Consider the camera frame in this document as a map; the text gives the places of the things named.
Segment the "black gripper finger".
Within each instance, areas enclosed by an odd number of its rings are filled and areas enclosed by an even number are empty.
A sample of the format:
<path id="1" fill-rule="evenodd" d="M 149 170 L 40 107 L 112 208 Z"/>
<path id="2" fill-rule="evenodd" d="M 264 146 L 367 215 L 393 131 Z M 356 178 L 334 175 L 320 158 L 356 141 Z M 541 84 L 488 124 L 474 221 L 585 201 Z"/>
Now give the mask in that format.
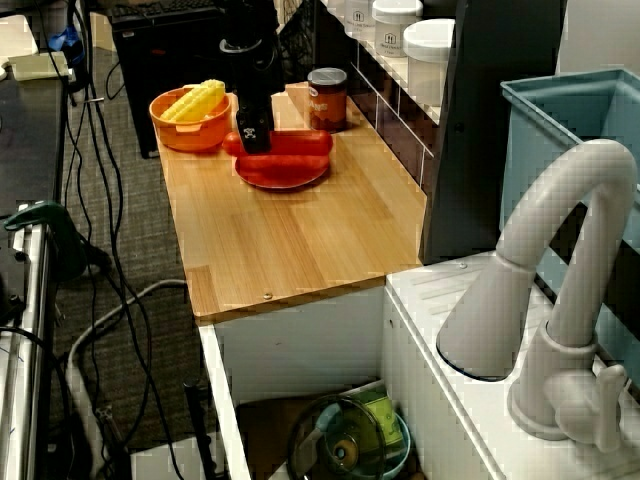
<path id="1" fill-rule="evenodd" d="M 271 149 L 270 132 L 273 114 L 266 107 L 241 107 L 236 114 L 241 143 L 248 154 L 262 154 Z"/>

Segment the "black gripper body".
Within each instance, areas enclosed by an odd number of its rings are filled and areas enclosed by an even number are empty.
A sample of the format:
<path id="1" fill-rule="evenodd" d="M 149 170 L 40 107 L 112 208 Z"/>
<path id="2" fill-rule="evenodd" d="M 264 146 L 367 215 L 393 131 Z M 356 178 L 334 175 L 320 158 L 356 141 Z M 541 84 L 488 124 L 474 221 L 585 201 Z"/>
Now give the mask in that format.
<path id="1" fill-rule="evenodd" d="M 232 47 L 232 91 L 239 111 L 272 111 L 272 96 L 284 91 L 284 78 L 278 44 L 252 44 Z"/>

